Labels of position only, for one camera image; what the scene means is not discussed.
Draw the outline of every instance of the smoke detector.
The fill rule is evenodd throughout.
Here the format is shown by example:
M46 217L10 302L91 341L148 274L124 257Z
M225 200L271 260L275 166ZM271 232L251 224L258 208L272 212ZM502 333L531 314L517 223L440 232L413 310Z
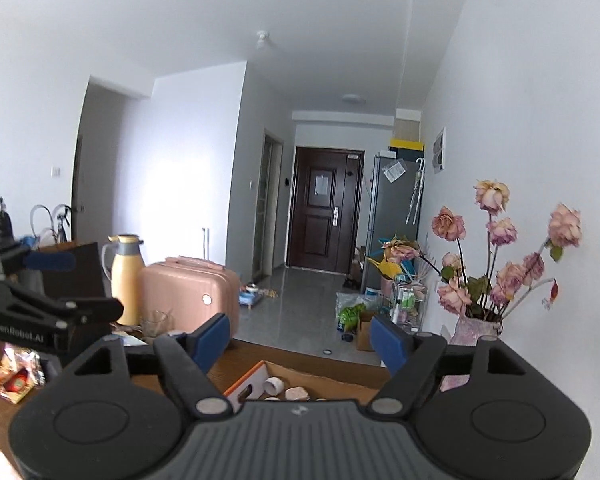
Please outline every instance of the smoke detector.
M341 99L349 105L362 106L366 99L358 94L344 94Z
M269 41L269 33L266 30L259 30L256 33L258 41L256 42L256 48L265 48Z

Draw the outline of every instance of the refrigerator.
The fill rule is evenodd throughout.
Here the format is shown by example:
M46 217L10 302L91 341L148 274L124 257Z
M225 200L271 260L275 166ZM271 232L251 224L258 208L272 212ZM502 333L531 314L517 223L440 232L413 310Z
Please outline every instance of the refrigerator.
M376 260L382 258L381 254L376 254L382 250L380 238L393 238L394 235L406 236L409 240L417 240L418 238L422 195L418 200L416 180L420 165L417 162L403 160L405 173L391 182L384 174L383 168L393 164L396 160L395 158L376 155L374 161L371 207L366 232L366 254ZM407 224L407 215L409 214L412 197L414 197L414 210L412 210ZM367 287L380 288L380 272L373 265L365 262L360 292L364 294Z

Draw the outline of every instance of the flower vase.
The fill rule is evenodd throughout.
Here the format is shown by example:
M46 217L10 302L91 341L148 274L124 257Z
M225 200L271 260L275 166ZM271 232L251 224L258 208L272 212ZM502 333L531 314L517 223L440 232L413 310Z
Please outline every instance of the flower vase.
M388 280L384 276L380 276L380 293L385 298L390 298L394 287L394 280Z
M500 324L483 321L481 319L458 316L456 331L449 344L461 346L475 346L479 337L483 335L497 336L500 331ZM448 375L442 379L440 391L444 392L452 388L457 388L469 381L468 375Z

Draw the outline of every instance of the blue gripper pad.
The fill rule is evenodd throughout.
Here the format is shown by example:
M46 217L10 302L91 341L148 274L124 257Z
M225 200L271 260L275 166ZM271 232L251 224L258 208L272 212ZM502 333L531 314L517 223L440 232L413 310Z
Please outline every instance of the blue gripper pad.
M220 358L231 340L231 325L224 314L216 314L199 329L187 334L186 349L205 374Z
M380 356L387 369L394 375L407 362L408 338L391 320L374 316L371 320L371 348Z

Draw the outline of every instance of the yellow thermos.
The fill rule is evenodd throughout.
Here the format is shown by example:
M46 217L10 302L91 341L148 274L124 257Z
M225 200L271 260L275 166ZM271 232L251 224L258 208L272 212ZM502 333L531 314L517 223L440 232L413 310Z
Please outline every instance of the yellow thermos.
M140 245L144 242L138 235L117 235L109 237L110 243L104 244L100 260L102 270L111 281L111 295L120 300L124 311L118 320L122 325L140 323L140 270L144 268ZM105 256L107 249L116 248L111 269L107 269Z

